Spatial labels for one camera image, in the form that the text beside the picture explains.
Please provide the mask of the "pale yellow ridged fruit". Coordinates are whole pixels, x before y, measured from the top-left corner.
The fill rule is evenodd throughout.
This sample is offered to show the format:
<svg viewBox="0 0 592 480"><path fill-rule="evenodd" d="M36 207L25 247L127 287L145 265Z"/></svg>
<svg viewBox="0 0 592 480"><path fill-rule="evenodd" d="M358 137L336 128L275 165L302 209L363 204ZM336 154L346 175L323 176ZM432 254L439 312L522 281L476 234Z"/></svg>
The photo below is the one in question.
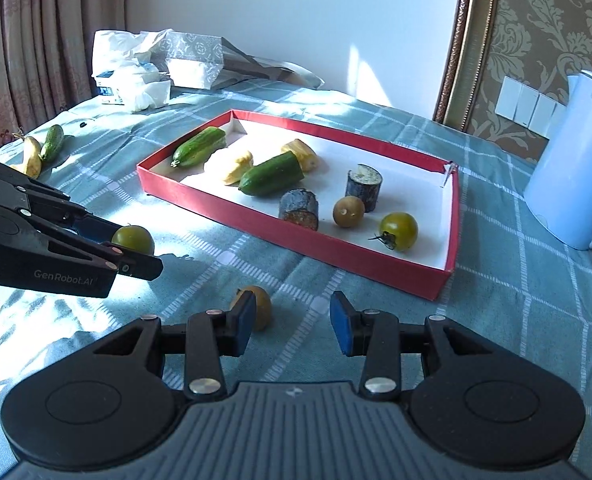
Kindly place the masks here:
<svg viewBox="0 0 592 480"><path fill-rule="evenodd" d="M253 168L253 154L249 151L232 152L226 155L223 182L232 185L241 181L241 177Z"/></svg>

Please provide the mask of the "small cucumber on cloth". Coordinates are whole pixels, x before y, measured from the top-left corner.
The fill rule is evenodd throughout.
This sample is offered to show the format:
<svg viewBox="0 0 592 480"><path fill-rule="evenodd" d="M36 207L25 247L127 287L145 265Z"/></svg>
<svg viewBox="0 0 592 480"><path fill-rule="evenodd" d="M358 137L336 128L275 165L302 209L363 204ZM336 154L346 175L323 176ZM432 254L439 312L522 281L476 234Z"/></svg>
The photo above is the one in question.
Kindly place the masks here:
<svg viewBox="0 0 592 480"><path fill-rule="evenodd" d="M52 125L49 128L40 152L40 158L44 164L53 162L56 156L60 154L64 137L65 133L61 125Z"/></svg>

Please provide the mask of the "white tissue pack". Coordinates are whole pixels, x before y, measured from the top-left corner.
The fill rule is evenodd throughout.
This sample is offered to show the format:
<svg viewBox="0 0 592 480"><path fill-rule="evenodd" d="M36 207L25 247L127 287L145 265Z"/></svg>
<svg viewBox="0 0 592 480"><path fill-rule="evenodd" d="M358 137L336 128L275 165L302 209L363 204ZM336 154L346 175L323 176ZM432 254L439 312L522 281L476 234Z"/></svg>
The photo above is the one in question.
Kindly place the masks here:
<svg viewBox="0 0 592 480"><path fill-rule="evenodd" d="M92 78L105 104L121 105L129 113L154 110L168 103L169 76L153 62L163 32L98 30L92 49Z"/></svg>

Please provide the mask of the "gold ornate wall frame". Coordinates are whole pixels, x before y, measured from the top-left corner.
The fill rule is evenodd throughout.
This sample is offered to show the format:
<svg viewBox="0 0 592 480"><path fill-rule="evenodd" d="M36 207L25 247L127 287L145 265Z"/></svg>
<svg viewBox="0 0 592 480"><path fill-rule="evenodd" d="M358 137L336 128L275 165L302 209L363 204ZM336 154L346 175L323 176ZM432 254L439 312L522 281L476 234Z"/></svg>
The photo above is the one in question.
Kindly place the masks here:
<svg viewBox="0 0 592 480"><path fill-rule="evenodd" d="M435 122L538 159L544 136L498 116L512 78L565 104L567 77L592 70L592 0L457 0Z"/></svg>

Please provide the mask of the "cut green cucumber half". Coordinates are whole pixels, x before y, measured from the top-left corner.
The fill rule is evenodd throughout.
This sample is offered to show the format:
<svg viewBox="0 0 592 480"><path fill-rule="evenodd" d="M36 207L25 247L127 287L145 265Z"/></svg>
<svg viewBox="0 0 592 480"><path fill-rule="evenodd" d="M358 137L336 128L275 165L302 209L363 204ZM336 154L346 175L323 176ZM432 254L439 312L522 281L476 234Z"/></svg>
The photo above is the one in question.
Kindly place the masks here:
<svg viewBox="0 0 592 480"><path fill-rule="evenodd" d="M305 177L296 155L276 155L243 174L238 189L249 196L266 196L288 188Z"/></svg>

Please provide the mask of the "green tomato with stem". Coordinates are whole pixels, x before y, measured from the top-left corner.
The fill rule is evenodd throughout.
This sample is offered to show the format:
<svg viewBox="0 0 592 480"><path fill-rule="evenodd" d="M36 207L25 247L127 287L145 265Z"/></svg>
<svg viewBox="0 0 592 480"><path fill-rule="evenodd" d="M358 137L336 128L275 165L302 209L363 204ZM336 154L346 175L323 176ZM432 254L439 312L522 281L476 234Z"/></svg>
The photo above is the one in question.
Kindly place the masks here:
<svg viewBox="0 0 592 480"><path fill-rule="evenodd" d="M378 232L371 240L378 240L394 252L411 249L418 237L418 224L415 218L404 211L386 214L378 224Z"/></svg>

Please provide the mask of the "orange yellow ridged fruit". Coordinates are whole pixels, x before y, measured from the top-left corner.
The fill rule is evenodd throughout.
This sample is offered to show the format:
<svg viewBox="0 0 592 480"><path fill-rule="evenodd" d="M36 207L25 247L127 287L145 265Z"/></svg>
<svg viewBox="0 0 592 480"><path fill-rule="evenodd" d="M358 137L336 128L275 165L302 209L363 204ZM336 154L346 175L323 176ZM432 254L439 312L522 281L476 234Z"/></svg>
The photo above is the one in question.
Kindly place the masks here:
<svg viewBox="0 0 592 480"><path fill-rule="evenodd" d="M319 166L317 153L300 139L294 139L284 144L281 151L283 153L293 153L303 172L311 172L316 170L317 166Z"/></svg>

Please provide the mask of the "teal checked tablecloth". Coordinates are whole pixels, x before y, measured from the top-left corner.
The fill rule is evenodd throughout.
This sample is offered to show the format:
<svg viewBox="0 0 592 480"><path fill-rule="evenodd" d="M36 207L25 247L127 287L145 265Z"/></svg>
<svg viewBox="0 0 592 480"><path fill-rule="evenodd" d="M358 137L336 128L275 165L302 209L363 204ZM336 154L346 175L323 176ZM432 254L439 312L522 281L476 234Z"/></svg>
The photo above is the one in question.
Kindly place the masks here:
<svg viewBox="0 0 592 480"><path fill-rule="evenodd" d="M373 136L456 162L460 247L440 297L404 294L142 191L136 174L142 159L232 108ZM182 92L141 114L92 99L56 121L67 141L42 180L93 214L144 226L164 268L152 282L117 278L105 299L0 287L0 407L25 376L142 314L182 323L196 311L227 307L248 285L271 295L274 312L241 359L224 360L229 384L358 379L362 362L341 354L328 319L329 296L341 290L355 307L381 307L403 322L433 313L453 318L564 378L586 407L572 460L592 478L592 252L561 244L533 218L522 198L529 162L402 110L270 81ZM0 476L14 463L0 427Z"/></svg>

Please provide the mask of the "silver patterned gift bag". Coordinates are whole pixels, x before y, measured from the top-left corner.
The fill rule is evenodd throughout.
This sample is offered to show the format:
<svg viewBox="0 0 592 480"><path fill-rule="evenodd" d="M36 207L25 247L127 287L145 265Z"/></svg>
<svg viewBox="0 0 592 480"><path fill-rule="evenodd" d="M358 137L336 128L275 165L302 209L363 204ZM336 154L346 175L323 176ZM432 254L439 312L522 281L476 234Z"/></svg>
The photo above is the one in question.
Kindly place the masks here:
<svg viewBox="0 0 592 480"><path fill-rule="evenodd" d="M168 29L158 45L160 63L180 88L217 90L249 80L282 81L318 89L324 80L300 65L256 58L221 36Z"/></svg>

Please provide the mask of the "blue electric kettle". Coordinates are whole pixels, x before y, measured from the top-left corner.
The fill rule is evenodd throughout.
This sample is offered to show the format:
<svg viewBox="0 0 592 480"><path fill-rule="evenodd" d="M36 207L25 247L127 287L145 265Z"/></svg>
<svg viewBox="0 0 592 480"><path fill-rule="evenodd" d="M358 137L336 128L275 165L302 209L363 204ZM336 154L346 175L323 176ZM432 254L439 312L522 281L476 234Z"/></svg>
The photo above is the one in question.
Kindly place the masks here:
<svg viewBox="0 0 592 480"><path fill-rule="evenodd" d="M592 72L568 77L569 101L524 190L544 228L564 244L592 249Z"/></svg>

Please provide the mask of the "brown kiwi fruit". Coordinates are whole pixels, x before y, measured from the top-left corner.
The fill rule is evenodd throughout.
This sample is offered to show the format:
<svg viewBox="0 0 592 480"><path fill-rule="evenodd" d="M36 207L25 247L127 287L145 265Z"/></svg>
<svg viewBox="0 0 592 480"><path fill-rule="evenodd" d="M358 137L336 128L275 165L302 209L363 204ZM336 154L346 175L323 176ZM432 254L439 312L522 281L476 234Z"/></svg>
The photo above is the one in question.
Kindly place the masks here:
<svg viewBox="0 0 592 480"><path fill-rule="evenodd" d="M236 289L236 294L231 302L231 306L236 304L236 301L244 294L244 292L251 292L256 298L256 318L253 330L261 332L265 330L271 322L272 317L272 303L270 295L262 288L256 285L249 285L243 288Z"/></svg>
<svg viewBox="0 0 592 480"><path fill-rule="evenodd" d="M337 226L343 229L352 229L358 226L364 217L365 206L355 196L345 196L335 203L333 208L333 219Z"/></svg>

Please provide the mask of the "dark sugarcane piece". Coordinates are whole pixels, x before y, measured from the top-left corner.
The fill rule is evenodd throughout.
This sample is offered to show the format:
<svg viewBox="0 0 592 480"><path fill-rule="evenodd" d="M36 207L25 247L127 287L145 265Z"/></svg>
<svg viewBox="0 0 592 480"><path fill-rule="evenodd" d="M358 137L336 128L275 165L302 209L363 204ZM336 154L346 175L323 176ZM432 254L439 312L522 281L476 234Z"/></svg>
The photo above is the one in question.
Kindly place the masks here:
<svg viewBox="0 0 592 480"><path fill-rule="evenodd" d="M294 188L279 199L279 218L311 231L319 228L317 196L305 188Z"/></svg>
<svg viewBox="0 0 592 480"><path fill-rule="evenodd" d="M358 198L362 201L365 211L372 212L376 208L381 183L383 176L378 170L358 164L348 171L345 195Z"/></svg>

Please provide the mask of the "whole green cucumber piece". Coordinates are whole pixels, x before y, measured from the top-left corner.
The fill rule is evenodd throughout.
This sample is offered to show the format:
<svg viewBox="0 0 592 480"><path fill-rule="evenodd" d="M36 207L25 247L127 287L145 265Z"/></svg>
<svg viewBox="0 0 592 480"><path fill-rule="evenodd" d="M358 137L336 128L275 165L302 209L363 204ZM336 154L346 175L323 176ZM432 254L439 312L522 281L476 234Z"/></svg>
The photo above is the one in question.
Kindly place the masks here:
<svg viewBox="0 0 592 480"><path fill-rule="evenodd" d="M179 145L170 162L172 168L191 168L206 162L215 151L226 146L226 133L217 127L207 127Z"/></svg>

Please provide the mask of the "yellow banana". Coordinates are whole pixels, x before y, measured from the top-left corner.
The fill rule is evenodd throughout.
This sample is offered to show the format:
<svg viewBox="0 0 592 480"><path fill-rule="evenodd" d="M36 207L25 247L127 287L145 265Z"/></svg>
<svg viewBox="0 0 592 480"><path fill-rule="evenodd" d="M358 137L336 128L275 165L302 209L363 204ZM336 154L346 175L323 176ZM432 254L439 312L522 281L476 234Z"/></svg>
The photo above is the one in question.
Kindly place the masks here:
<svg viewBox="0 0 592 480"><path fill-rule="evenodd" d="M31 179L38 179L42 170L41 145L32 136L25 136L23 147L23 161L20 164L12 165L11 168Z"/></svg>

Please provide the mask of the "white wall switch panel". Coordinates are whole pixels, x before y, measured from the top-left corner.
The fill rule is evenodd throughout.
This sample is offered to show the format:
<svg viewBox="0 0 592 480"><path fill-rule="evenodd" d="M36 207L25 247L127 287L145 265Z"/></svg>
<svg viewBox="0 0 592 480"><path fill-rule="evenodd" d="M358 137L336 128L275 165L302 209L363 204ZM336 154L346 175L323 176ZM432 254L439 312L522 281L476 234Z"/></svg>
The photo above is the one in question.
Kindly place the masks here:
<svg viewBox="0 0 592 480"><path fill-rule="evenodd" d="M527 84L505 76L495 114L550 140L566 107Z"/></svg>

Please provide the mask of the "red cardboard box tray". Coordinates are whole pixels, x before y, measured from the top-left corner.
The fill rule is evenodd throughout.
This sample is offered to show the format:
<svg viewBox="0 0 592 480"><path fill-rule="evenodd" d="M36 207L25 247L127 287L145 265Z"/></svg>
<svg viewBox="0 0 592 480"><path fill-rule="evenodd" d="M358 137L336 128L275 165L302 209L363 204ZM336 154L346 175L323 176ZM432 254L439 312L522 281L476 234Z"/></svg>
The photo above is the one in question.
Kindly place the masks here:
<svg viewBox="0 0 592 480"><path fill-rule="evenodd" d="M457 166L369 136L228 110L138 163L149 195L425 299L455 269Z"/></svg>

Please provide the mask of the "pink patterned curtain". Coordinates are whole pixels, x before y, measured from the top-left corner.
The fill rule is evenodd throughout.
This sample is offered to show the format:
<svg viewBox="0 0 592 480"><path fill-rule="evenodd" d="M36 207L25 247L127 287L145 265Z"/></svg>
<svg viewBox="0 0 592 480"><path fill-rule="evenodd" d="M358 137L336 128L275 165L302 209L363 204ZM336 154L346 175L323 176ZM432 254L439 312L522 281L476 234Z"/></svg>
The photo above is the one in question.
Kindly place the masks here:
<svg viewBox="0 0 592 480"><path fill-rule="evenodd" d="M0 0L0 146L90 99L95 32L126 0Z"/></svg>

